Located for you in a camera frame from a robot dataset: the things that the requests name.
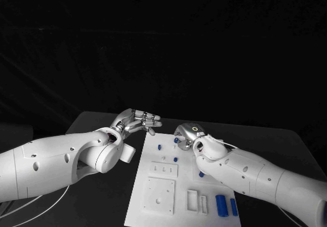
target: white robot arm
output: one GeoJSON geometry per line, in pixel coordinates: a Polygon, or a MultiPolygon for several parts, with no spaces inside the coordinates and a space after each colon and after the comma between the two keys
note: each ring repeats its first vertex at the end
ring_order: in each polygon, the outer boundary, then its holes
{"type": "Polygon", "coordinates": [[[160,127],[160,116],[127,109],[110,127],[38,139],[0,154],[0,203],[45,195],[87,175],[107,173],[119,160],[130,163],[130,133],[160,127]]]}
{"type": "Polygon", "coordinates": [[[327,183],[274,165],[257,154],[230,150],[199,124],[182,124],[183,150],[193,150],[201,171],[234,191],[281,207],[309,227],[327,226],[327,183]]]}

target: white cable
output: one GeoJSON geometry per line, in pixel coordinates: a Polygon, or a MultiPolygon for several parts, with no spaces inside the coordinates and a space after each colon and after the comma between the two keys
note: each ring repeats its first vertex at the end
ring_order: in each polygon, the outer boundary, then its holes
{"type": "MultiPolygon", "coordinates": [[[[67,194],[67,191],[64,192],[64,195],[61,196],[61,198],[60,198],[60,200],[55,202],[55,204],[48,208],[48,210],[57,205],[57,203],[61,201],[61,199],[62,199],[62,197],[65,196],[65,194],[67,194]]],[[[29,221],[32,221],[34,219],[36,219],[44,213],[41,213],[41,214],[39,214],[36,217],[34,217],[29,221]]]]}
{"type": "Polygon", "coordinates": [[[300,226],[300,227],[303,227],[296,221],[294,221],[294,219],[289,216],[289,218],[293,220],[293,222],[300,226]]]}
{"type": "Polygon", "coordinates": [[[11,214],[13,214],[16,211],[19,211],[22,208],[25,208],[32,202],[35,202],[39,198],[42,197],[42,195],[34,199],[26,205],[24,205],[22,207],[19,207],[16,210],[11,211],[8,214],[5,214],[3,216],[0,216],[0,218],[9,216],[11,214]]]}
{"type": "MultiPolygon", "coordinates": [[[[209,135],[209,134],[208,134],[209,135]]],[[[212,137],[212,135],[209,135],[212,137]]],[[[214,137],[212,137],[214,138],[214,137]]],[[[214,138],[214,140],[217,140],[219,143],[224,143],[222,141],[219,141],[218,139],[214,138]]],[[[228,143],[225,143],[228,144],[228,143]]],[[[234,148],[237,148],[234,145],[228,144],[230,146],[232,146],[234,148]]],[[[237,148],[238,149],[238,148],[237,148]]]]}

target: blue block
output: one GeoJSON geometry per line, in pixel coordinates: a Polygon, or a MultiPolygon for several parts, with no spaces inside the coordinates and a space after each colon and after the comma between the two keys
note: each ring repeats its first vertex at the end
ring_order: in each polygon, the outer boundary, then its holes
{"type": "Polygon", "coordinates": [[[231,204],[232,204],[234,216],[238,216],[238,209],[237,209],[235,199],[231,199],[231,204]]]}
{"type": "Polygon", "coordinates": [[[217,195],[217,209],[221,217],[228,217],[227,199],[224,195],[217,195]]]}

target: black curtain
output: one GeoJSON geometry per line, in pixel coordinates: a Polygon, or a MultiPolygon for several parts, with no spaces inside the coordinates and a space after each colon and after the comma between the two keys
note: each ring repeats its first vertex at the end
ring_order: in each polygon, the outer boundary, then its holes
{"type": "Polygon", "coordinates": [[[2,1],[2,121],[31,124],[38,138],[84,111],[136,108],[294,130],[320,157],[326,2],[107,4],[2,1]]]}

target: gray table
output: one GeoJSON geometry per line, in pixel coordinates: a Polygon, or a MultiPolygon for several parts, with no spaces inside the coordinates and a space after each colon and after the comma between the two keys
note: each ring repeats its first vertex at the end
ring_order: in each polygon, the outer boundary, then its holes
{"type": "MultiPolygon", "coordinates": [[[[116,117],[117,114],[111,113],[84,112],[67,134],[109,127],[116,117]]],[[[156,128],[156,132],[173,134],[178,125],[186,121],[163,118],[162,122],[163,126],[156,128]]],[[[209,122],[196,123],[215,138],[224,139],[241,149],[263,156],[281,168],[327,181],[317,161],[294,131],[209,122]]],[[[139,131],[126,139],[126,143],[137,149],[132,163],[119,161],[107,174],[90,175],[71,185],[57,206],[38,219],[26,223],[25,227],[124,226],[145,138],[146,132],[139,131]]],[[[61,189],[45,195],[34,204],[8,216],[0,221],[0,227],[11,227],[42,213],[57,202],[64,191],[65,189],[61,189]]],[[[235,194],[244,227],[297,226],[276,205],[240,193],[235,194]]],[[[12,210],[31,200],[32,198],[18,200],[12,210]]]]}

